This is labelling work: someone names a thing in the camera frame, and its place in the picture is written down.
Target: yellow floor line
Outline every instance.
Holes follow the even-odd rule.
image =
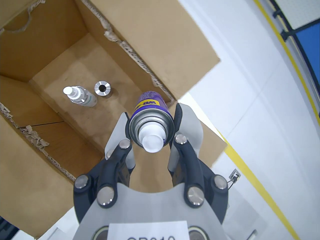
[[[252,186],[257,190],[257,192],[261,195],[261,197],[265,200],[265,202],[270,206],[270,208],[273,210],[273,212],[278,216],[279,220],[283,223],[283,225],[286,227],[286,229],[289,231],[289,233],[292,235],[294,239],[299,240],[299,236],[283,214],[283,212],[280,210],[276,202],[272,199],[270,194],[266,191],[264,186],[261,184],[261,182],[257,179],[255,174],[249,169],[247,164],[243,161],[243,159],[239,156],[239,154],[233,149],[233,147],[228,143],[228,141],[223,138],[224,141],[227,143],[227,147],[224,150],[224,152],[227,154],[227,156],[235,163],[237,166],[237,169],[241,171],[243,175],[247,178],[247,180],[252,184]]]
[[[308,99],[309,99],[309,102],[310,102],[310,104],[311,104],[311,107],[312,107],[312,110],[313,110],[313,112],[314,112],[314,115],[315,115],[315,117],[316,117],[316,119],[317,119],[317,121],[318,121],[318,124],[319,124],[319,126],[320,126],[320,117],[319,117],[319,115],[318,115],[317,108],[316,108],[315,103],[314,103],[314,101],[313,101],[313,99],[312,99],[312,97],[311,97],[311,94],[310,94],[310,91],[309,91],[309,89],[308,89],[308,87],[307,87],[307,85],[306,85],[306,82],[304,81],[303,76],[302,76],[302,74],[301,74],[301,72],[300,72],[300,70],[299,70],[299,67],[297,66],[297,63],[295,62],[295,59],[293,58],[293,56],[292,56],[289,48],[287,47],[287,45],[286,45],[286,43],[284,42],[284,40],[283,40],[283,38],[281,37],[281,35],[279,34],[279,32],[278,32],[275,24],[272,22],[271,17],[267,14],[267,12],[265,11],[265,9],[263,8],[262,4],[259,2],[259,0],[253,0],[253,1],[255,2],[255,4],[257,5],[257,7],[260,9],[260,11],[261,11],[261,13],[264,15],[265,19],[268,21],[268,23],[269,23],[269,25],[271,26],[273,32],[275,33],[275,35],[277,36],[278,40],[280,41],[280,43],[281,43],[284,51],[287,53],[287,55],[288,55],[288,57],[289,57],[289,59],[290,59],[290,61],[291,61],[291,63],[292,63],[292,66],[294,67],[294,69],[295,69],[295,71],[296,71],[296,73],[297,73],[297,75],[298,75],[298,77],[299,77],[299,79],[300,79],[300,81],[301,81],[301,83],[302,83],[302,86],[303,86],[303,88],[304,88],[304,90],[305,90],[305,93],[306,93]]]
[[[253,1],[255,2],[257,7],[260,9],[260,11],[264,15],[264,17],[267,19],[267,21],[270,24],[273,32],[275,33],[275,35],[277,36],[278,40],[280,41],[284,51],[287,53],[292,65],[293,65],[293,67],[294,67],[294,69],[295,69],[295,71],[296,71],[296,73],[297,73],[302,85],[303,85],[305,93],[306,93],[306,95],[307,95],[307,97],[308,97],[308,99],[310,101],[311,106],[312,106],[314,115],[315,115],[315,117],[316,117],[316,119],[318,121],[318,124],[320,126],[320,118],[318,116],[318,112],[317,112],[316,106],[315,106],[315,104],[313,102],[313,99],[311,97],[309,89],[307,88],[307,85],[306,85],[306,83],[305,83],[305,81],[304,81],[304,79],[302,77],[302,74],[301,74],[301,72],[300,72],[300,70],[299,70],[299,68],[297,66],[297,63],[295,62],[293,56],[291,55],[291,52],[289,51],[289,48],[287,47],[286,43],[283,41],[283,39],[282,39],[281,35],[279,34],[276,26],[272,22],[271,18],[269,17],[269,15],[265,11],[265,9],[263,8],[263,6],[259,2],[259,0],[253,0]],[[289,221],[287,220],[287,218],[285,217],[283,212],[280,210],[278,205],[272,199],[270,194],[266,191],[264,186],[257,179],[255,174],[249,169],[247,164],[243,161],[243,159],[239,156],[239,154],[233,149],[233,147],[228,143],[228,141],[225,138],[224,138],[224,140],[228,145],[227,148],[225,149],[225,153],[227,154],[227,156],[233,161],[233,163],[235,163],[235,165],[242,172],[242,174],[246,176],[248,181],[253,185],[253,187],[257,190],[257,192],[261,195],[261,197],[265,200],[265,202],[270,206],[270,208],[277,215],[279,220],[283,223],[283,225],[286,227],[286,229],[289,231],[289,233],[292,235],[292,237],[294,239],[299,240],[300,239],[299,236],[297,235],[297,233],[295,232],[295,230],[293,229],[293,227],[291,226],[291,224],[289,223]]]

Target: white spray nozzle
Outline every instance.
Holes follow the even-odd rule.
[[[145,151],[156,153],[163,147],[166,132],[164,127],[158,122],[147,122],[141,126],[138,139]]]

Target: clear plastic bottle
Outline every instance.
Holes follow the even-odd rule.
[[[93,107],[97,104],[97,98],[81,86],[65,87],[63,93],[68,96],[72,103],[87,107]]]

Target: cardboard box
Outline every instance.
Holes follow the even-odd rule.
[[[104,157],[120,114],[131,115],[142,92],[159,92],[174,113],[219,59],[177,0],[2,1],[0,102],[10,112],[2,106],[0,215],[38,238],[72,207],[72,179]],[[100,80],[114,93],[93,108],[62,93],[93,92]],[[203,131],[199,157],[211,166],[225,143]],[[172,187],[168,146],[150,154],[134,145],[134,154],[131,188]]]

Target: purple aerosol can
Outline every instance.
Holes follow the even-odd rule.
[[[160,151],[174,137],[174,120],[160,94],[147,91],[140,96],[130,119],[129,133],[137,145],[150,153]]]

